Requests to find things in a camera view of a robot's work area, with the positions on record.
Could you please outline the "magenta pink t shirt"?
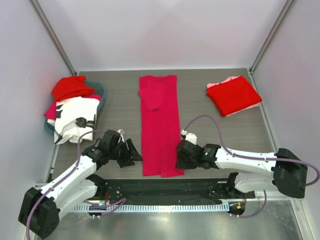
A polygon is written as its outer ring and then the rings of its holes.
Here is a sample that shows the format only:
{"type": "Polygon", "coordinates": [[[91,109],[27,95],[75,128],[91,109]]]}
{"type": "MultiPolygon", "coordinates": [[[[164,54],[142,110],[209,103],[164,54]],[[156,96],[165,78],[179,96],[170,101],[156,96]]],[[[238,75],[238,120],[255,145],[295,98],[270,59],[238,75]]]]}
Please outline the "magenta pink t shirt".
{"type": "Polygon", "coordinates": [[[181,130],[177,81],[175,75],[139,79],[143,176],[184,175],[184,170],[176,167],[181,130]]]}

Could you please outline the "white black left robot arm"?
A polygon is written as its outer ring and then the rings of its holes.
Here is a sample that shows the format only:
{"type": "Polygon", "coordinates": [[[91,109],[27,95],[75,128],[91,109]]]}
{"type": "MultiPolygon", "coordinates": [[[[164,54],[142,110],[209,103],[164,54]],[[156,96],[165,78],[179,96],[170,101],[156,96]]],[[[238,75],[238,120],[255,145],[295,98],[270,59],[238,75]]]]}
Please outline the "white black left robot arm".
{"type": "Polygon", "coordinates": [[[90,198],[102,199],[106,195],[106,182],[95,173],[109,161],[116,161],[123,168],[142,160],[122,130],[105,131],[93,145],[79,149],[75,163],[61,175],[41,188],[31,187],[26,191],[18,216],[26,228],[25,238],[31,239],[31,234],[47,238],[78,204],[90,198]]]}

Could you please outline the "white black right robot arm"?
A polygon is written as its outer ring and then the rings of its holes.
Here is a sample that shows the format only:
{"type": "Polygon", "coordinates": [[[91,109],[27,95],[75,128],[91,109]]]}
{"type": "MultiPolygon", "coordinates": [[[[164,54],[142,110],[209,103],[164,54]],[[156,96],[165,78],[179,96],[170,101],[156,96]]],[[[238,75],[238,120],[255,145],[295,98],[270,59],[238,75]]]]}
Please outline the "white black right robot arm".
{"type": "Polygon", "coordinates": [[[251,191],[279,191],[291,198],[305,196],[308,167],[286,148],[256,153],[224,149],[208,143],[201,147],[197,137],[187,133],[176,146],[179,169],[234,169],[225,185],[226,194],[237,198],[251,191]]]}

